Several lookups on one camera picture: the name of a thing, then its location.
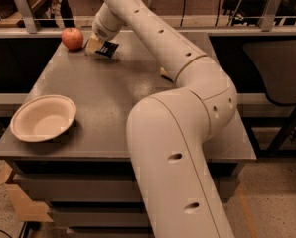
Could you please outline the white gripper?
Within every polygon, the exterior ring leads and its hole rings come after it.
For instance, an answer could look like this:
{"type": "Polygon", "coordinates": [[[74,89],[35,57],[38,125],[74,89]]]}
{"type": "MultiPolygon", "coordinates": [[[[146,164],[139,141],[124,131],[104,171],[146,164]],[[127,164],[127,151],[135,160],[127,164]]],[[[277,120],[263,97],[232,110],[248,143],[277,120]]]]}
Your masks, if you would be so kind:
{"type": "Polygon", "coordinates": [[[92,34],[85,46],[88,55],[94,54],[99,50],[103,41],[112,40],[120,31],[120,23],[116,19],[104,20],[100,16],[96,16],[92,23],[92,34]]]}

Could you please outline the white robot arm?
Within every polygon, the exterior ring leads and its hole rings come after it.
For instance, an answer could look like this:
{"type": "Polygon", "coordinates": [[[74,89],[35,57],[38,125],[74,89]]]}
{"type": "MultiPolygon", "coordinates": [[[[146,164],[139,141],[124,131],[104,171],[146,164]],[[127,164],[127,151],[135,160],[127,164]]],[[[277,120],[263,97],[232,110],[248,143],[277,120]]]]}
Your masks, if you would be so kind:
{"type": "Polygon", "coordinates": [[[128,25],[175,83],[130,111],[130,159],[155,238],[234,238],[203,144],[232,120],[236,89],[224,70],[154,14],[151,0],[103,0],[92,29],[112,40],[128,25]]]}

